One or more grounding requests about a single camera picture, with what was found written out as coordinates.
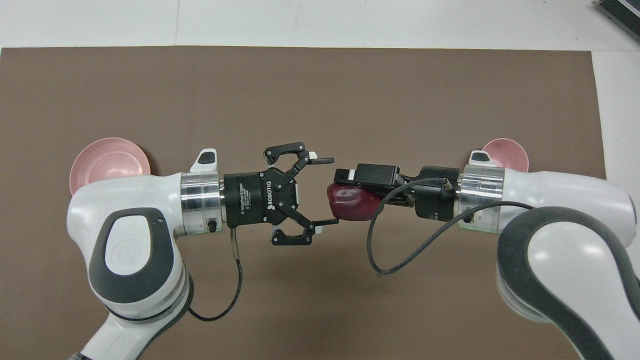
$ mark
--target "brown mat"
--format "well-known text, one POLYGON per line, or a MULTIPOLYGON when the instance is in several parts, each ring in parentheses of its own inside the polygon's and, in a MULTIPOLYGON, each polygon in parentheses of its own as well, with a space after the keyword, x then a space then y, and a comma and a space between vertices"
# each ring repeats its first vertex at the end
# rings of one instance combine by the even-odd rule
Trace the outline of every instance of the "brown mat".
MULTIPOLYGON (((265 147, 303 141, 335 164, 299 176, 300 211, 327 218, 337 167, 462 167, 497 137, 531 171, 604 177, 591 55, 569 51, 142 47, 3 49, 0 59, 0 357, 66 359, 106 318, 68 237, 68 173, 94 140, 141 146, 155 175, 188 171, 215 147, 221 173, 266 168, 265 147)), ((285 158, 280 167, 292 163, 285 158)), ((441 223, 381 217, 383 265, 441 223)), ((376 276, 367 223, 327 227, 309 247, 238 230, 244 286, 214 323, 187 315, 143 359, 570 359, 553 325, 520 318, 495 285, 497 237, 451 229, 399 273, 376 276)), ((193 307, 235 291, 225 234, 181 239, 193 307)))

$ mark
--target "robotiq logo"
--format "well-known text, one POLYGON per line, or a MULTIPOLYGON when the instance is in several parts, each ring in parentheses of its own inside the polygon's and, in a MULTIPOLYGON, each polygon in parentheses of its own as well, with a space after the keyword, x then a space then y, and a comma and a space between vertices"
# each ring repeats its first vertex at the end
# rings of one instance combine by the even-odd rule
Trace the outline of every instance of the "robotiq logo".
POLYGON ((273 191, 271 190, 271 181, 267 181, 267 209, 276 209, 276 207, 273 205, 273 191))

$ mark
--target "pink bowl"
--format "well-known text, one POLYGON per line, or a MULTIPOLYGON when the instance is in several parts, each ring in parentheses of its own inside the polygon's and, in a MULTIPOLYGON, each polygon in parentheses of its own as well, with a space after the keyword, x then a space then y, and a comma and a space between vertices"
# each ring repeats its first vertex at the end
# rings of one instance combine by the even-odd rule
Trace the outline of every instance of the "pink bowl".
POLYGON ((69 174, 71 195, 84 185, 122 176, 149 175, 145 153, 123 138, 104 138, 85 147, 76 157, 69 174))
POLYGON ((529 171, 527 152, 512 139, 499 138, 491 140, 482 150, 488 152, 491 159, 499 167, 512 168, 519 172, 529 171))

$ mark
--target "cable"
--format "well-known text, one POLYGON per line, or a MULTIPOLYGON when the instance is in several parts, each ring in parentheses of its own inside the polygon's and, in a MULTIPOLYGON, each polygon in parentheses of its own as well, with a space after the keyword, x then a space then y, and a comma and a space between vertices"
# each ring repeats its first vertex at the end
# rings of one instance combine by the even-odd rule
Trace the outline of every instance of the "cable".
POLYGON ((397 264, 396 266, 393 266, 392 268, 389 269, 382 269, 378 266, 378 264, 376 264, 376 261, 373 259, 373 250, 371 247, 371 243, 372 243, 372 237, 373 237, 373 227, 376 224, 376 219, 378 218, 378 215, 380 215, 380 213, 382 212, 382 209, 385 207, 385 204, 389 201, 389 199, 391 199, 393 196, 395 196, 397 193, 402 192, 404 190, 406 190, 407 188, 411 188, 415 185, 424 185, 424 184, 428 184, 428 183, 435 183, 435 182, 440 182, 440 183, 445 183, 444 179, 440 179, 440 178, 428 178, 428 179, 418 179, 418 180, 414 180, 414 181, 410 181, 409 183, 406 183, 396 189, 393 189, 391 192, 389 192, 387 194, 387 196, 385 196, 382 201, 380 202, 380 205, 378 205, 378 208, 376 209, 375 214, 373 215, 373 218, 371 219, 371 222, 369 223, 369 232, 367 233, 367 255, 369 257, 369 262, 371 264, 371 266, 373 267, 373 269, 378 272, 379 274, 383 274, 383 275, 390 275, 393 274, 394 272, 402 269, 404 266, 406 266, 408 263, 410 263, 413 259, 415 259, 416 256, 418 256, 424 249, 426 249, 427 246, 429 246, 429 244, 431 244, 434 240, 436 240, 436 238, 438 236, 440 236, 442 233, 445 232, 445 230, 447 230, 448 228, 450 228, 451 226, 453 226, 454 224, 456 224, 457 222, 459 222, 460 220, 463 220, 465 217, 470 216, 480 210, 484 210, 484 209, 488 209, 488 208, 492 208, 494 206, 518 206, 520 208, 525 208, 525 209, 533 209, 534 207, 531 205, 527 205, 527 204, 523 204, 521 202, 516 202, 516 201, 495 201, 495 202, 489 202, 487 204, 483 204, 480 206, 476 206, 474 208, 468 209, 462 213, 460 213, 459 215, 456 215, 454 218, 452 218, 451 220, 449 220, 446 224, 444 224, 441 228, 439 228, 435 233, 433 233, 427 240, 425 240, 414 252, 411 253, 411 255, 407 256, 404 260, 402 260, 399 264, 397 264))
POLYGON ((204 316, 196 313, 193 309, 191 309, 189 307, 189 313, 191 315, 193 315, 198 320, 201 320, 201 321, 204 321, 204 322, 216 321, 216 320, 220 319, 222 316, 225 316, 229 311, 231 311, 233 306, 236 304, 236 301, 238 300, 238 296, 240 295, 240 289, 242 288, 242 265, 240 264, 240 259, 239 259, 239 256, 238 256, 238 244, 237 244, 236 228, 235 227, 231 228, 231 245, 232 245, 233 252, 234 252, 234 258, 236 259, 236 265, 238 267, 238 287, 236 289, 236 295, 234 296, 234 299, 231 300, 231 304, 229 304, 229 306, 222 313, 220 313, 219 315, 214 316, 212 318, 204 317, 204 316))

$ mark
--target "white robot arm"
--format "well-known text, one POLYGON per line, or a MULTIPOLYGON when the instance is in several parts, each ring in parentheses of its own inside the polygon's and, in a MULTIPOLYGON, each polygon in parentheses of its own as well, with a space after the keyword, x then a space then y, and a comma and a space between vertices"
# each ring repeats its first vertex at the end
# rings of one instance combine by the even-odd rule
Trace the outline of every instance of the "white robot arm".
POLYGON ((496 167, 482 151, 472 153, 462 173, 427 166, 408 177, 394 166, 359 164, 336 170, 334 181, 328 189, 334 216, 371 220, 367 248, 379 273, 398 271, 454 224, 497 233, 498 288, 514 311, 556 324, 584 359, 640 359, 640 282, 625 249, 637 217, 621 188, 592 177, 496 167), (371 252, 385 204, 447 221, 386 270, 371 252))
POLYGON ((294 179, 306 165, 332 163, 333 158, 318 159, 301 142, 269 147, 264 155, 269 165, 265 171, 221 179, 216 150, 204 149, 188 173, 119 177, 74 194, 67 230, 84 256, 91 289, 110 314, 72 359, 136 359, 187 310, 205 321, 220 317, 204 318, 189 308, 193 281, 177 238, 221 231, 226 223, 235 244, 237 226, 269 223, 276 227, 274 245, 309 245, 323 225, 337 223, 311 221, 297 211, 294 179), (298 157, 287 172, 273 166, 283 154, 298 157), (277 229, 286 218, 299 223, 303 232, 288 236, 277 229))

